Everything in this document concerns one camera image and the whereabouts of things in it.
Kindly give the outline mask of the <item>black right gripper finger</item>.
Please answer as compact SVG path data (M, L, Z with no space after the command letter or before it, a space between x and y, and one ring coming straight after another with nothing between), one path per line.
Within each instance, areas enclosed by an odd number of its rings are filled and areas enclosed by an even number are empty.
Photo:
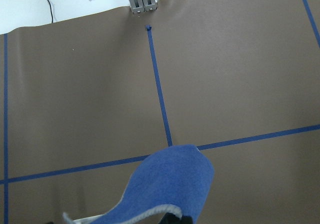
M172 213L166 213L159 224L193 224L193 218L191 216L183 215L181 218Z

